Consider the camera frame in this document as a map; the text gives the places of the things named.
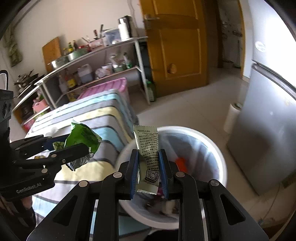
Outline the left hand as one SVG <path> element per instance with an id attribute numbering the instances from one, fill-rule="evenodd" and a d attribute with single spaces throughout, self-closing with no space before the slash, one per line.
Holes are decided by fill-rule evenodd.
<path id="1" fill-rule="evenodd" d="M 30 209 L 30 208 L 32 208 L 32 203 L 33 203 L 33 201 L 32 201 L 32 196 L 25 197 L 25 198 L 21 199 L 21 201 L 22 201 L 23 206 L 24 206 L 26 209 Z"/>

